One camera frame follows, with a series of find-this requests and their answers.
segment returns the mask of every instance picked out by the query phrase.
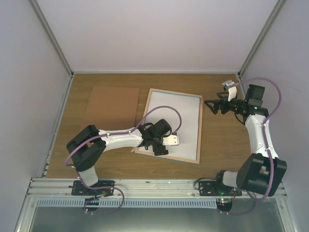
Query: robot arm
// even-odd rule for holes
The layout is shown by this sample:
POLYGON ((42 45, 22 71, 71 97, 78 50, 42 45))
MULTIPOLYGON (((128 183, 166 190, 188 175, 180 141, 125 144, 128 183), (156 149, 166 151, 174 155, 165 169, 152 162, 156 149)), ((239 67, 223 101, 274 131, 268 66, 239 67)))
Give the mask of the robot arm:
POLYGON ((225 92, 218 93, 218 100, 205 101, 205 104, 214 114, 221 110, 222 114, 228 111, 240 114, 246 126, 250 139, 251 155, 238 172, 220 171, 216 177, 217 188, 220 192, 228 192, 231 188, 239 188, 258 194, 265 194, 269 184, 269 174, 261 173, 262 167, 270 170, 270 161, 267 149, 270 150, 274 162, 274 178, 269 196, 273 196, 287 169, 286 162, 280 160, 271 141, 269 121, 264 125, 267 140, 264 141, 262 125, 268 117, 268 110, 262 108, 264 87, 249 85, 245 100, 237 99, 236 87, 230 87, 234 82, 223 83, 225 92))
POLYGON ((136 130, 105 131, 98 130, 94 125, 90 125, 82 130, 68 144, 67 150, 71 153, 76 147, 89 138, 97 135, 107 134, 92 141, 92 145, 84 145, 73 156, 72 161, 76 171, 87 186, 93 186, 98 182, 94 165, 103 152, 121 147, 153 147, 156 156, 167 155, 166 145, 179 145, 177 135, 165 134, 171 131, 171 126, 164 119, 157 123, 147 123, 140 125, 136 130))

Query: wooden frame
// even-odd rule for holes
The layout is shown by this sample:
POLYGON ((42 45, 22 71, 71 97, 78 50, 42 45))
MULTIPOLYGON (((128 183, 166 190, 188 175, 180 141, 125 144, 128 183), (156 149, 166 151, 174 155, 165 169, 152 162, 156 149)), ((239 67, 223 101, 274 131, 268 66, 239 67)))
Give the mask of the wooden frame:
POLYGON ((193 97, 198 97, 200 98, 200 105, 199 105, 199 118, 198 118, 198 136, 197 136, 197 159, 192 160, 192 159, 184 159, 184 158, 178 158, 178 157, 173 157, 173 156, 168 156, 168 155, 163 155, 163 156, 155 156, 154 153, 152 152, 146 152, 146 151, 141 151, 139 148, 135 148, 135 153, 137 154, 142 154, 142 155, 148 155, 148 156, 153 156, 156 158, 164 158, 164 159, 169 159, 169 160, 177 160, 177 161, 182 161, 182 162, 188 162, 188 163, 194 163, 194 164, 199 164, 199 158, 200 158, 200 149, 201 149, 201 135, 202 135, 202 116, 203 116, 203 103, 204 103, 204 98, 203 96, 200 95, 194 95, 194 94, 187 94, 187 93, 179 93, 175 91, 168 91, 168 90, 161 90, 161 89, 155 89, 151 88, 149 90, 145 110, 143 116, 147 114, 148 107, 149 107, 149 102, 150 102, 150 97, 153 91, 160 91, 160 92, 165 92, 165 93, 173 93, 173 94, 179 94, 179 95, 184 95, 184 96, 193 96, 193 97))

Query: white wall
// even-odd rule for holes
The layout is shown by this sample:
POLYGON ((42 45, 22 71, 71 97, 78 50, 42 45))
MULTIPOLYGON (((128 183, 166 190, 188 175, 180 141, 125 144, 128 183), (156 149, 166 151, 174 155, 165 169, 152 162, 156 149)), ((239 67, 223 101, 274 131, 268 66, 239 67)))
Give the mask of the white wall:
POLYGON ((38 0, 75 72, 238 72, 277 0, 38 0))
MULTIPOLYGON (((243 77, 267 77, 282 90, 282 104, 270 120, 270 133, 280 159, 287 161, 283 183, 304 232, 309 228, 308 12, 309 1, 287 1, 243 77)), ((264 104, 272 110, 278 94, 270 85, 266 87, 264 104)))
POLYGON ((68 75, 27 0, 0 1, 0 217, 13 231, 38 177, 68 75))

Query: blue edge strip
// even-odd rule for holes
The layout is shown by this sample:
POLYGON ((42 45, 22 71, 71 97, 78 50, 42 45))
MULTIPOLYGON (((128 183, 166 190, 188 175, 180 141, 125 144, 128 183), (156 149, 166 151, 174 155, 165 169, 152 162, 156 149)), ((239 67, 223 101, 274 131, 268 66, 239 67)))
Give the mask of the blue edge strip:
MULTIPOLYGON (((192 96, 192 95, 188 95, 188 94, 185 94, 185 93, 168 93, 164 90, 160 91, 160 90, 152 90, 152 93, 153 92, 157 92, 157 93, 166 93, 166 94, 172 94, 172 95, 179 95, 179 96, 187 96, 187 97, 192 97, 192 98, 199 98, 201 99, 200 97, 198 96, 192 96)), ((198 120, 199 120, 199 117, 200 117, 200 110, 201 108, 199 108, 199 112, 198 112, 198 120)), ((139 151, 135 152, 136 154, 138 155, 142 155, 142 156, 147 156, 149 157, 149 155, 145 155, 145 154, 142 154, 142 153, 139 153, 139 151)), ((175 160, 175 159, 169 159, 169 158, 165 158, 165 157, 160 157, 160 156, 153 156, 154 158, 157 158, 157 159, 165 159, 165 160, 171 160, 171 161, 176 161, 176 162, 181 162, 181 163, 190 163, 190 164, 194 164, 194 165, 199 165, 199 163, 191 163, 189 161, 182 161, 182 160, 175 160)))

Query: brown cardboard sheet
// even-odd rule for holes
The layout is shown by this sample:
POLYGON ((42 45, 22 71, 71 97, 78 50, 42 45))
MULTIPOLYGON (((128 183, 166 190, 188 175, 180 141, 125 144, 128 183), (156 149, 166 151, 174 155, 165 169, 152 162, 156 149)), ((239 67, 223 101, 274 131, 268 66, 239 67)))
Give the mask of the brown cardboard sheet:
POLYGON ((81 129, 114 131, 134 126, 139 88, 93 86, 81 129))

